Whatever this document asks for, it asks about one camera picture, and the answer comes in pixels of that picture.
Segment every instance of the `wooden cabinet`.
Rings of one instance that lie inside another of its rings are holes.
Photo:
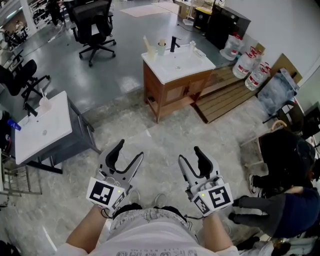
[[[160,117],[194,103],[211,72],[212,70],[208,70],[162,84],[143,62],[144,101],[150,105],[156,122],[159,122]]]

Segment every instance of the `sink basin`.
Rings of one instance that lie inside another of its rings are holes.
[[[164,56],[156,55],[154,59],[150,59],[148,53],[143,53],[141,56],[163,85],[176,79],[216,68],[206,56],[200,57],[194,52],[190,54],[188,44],[175,48],[174,52],[170,52],[168,48],[165,50]]]
[[[21,130],[15,130],[14,140],[18,165],[72,132],[67,93],[63,91],[49,101],[51,110],[43,112],[38,107],[37,116],[31,114],[18,123]]]

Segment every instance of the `shoe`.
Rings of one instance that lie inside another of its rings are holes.
[[[138,190],[134,189],[129,194],[129,204],[140,204],[140,194]]]
[[[236,217],[236,214],[235,214],[234,212],[231,212],[231,213],[229,214],[229,216],[228,216],[228,219],[229,219],[230,221],[233,221],[235,224],[240,224],[240,223],[238,223],[238,222],[235,221],[235,217]]]
[[[251,194],[255,194],[257,192],[256,188],[254,187],[254,175],[249,175],[249,190]]]
[[[158,194],[153,201],[153,205],[158,208],[165,207],[167,205],[166,195],[162,193]]]
[[[233,207],[239,207],[239,201],[240,201],[240,199],[241,199],[241,198],[248,198],[248,197],[249,197],[249,196],[247,196],[247,195],[243,195],[243,196],[239,197],[238,199],[236,199],[236,200],[233,201],[232,206],[233,206]]]

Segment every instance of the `marble tile floor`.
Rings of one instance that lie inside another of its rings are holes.
[[[197,217],[200,216],[198,209],[185,194],[187,183],[179,169],[178,156],[184,155],[196,167],[193,147],[199,146],[217,160],[234,198],[250,195],[246,181],[248,170],[243,163],[254,162],[257,154],[252,146],[244,150],[239,145],[268,131],[267,125],[262,124],[267,114],[254,97],[210,124],[203,123],[191,106],[156,124],[150,108],[143,103],[141,90],[90,110],[85,116],[95,128],[98,148],[103,150],[125,139],[116,163],[118,169],[124,169],[136,154],[144,152],[143,162],[131,181],[140,191],[144,207],[150,206],[158,193],[165,193],[168,205],[178,208],[182,214]],[[89,178],[95,175],[97,166],[98,155],[87,150],[64,162],[62,175],[30,170],[32,189],[41,189],[42,195],[12,198],[10,206],[0,212],[0,230],[7,230],[22,255],[54,255],[55,248],[66,241],[92,207],[85,197]],[[262,173],[264,166],[255,166],[250,171]],[[231,211],[232,207],[228,207],[219,214],[235,243],[258,231],[233,224],[227,218]],[[202,221],[192,223],[191,230],[198,234]],[[104,228],[99,242],[103,243],[107,236],[108,229]]]

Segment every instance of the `cardboard box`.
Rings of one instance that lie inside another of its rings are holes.
[[[178,16],[182,19],[186,19],[191,8],[190,2],[177,1],[176,3],[179,5]],[[191,13],[192,18],[196,18],[196,7],[198,6],[194,4]]]

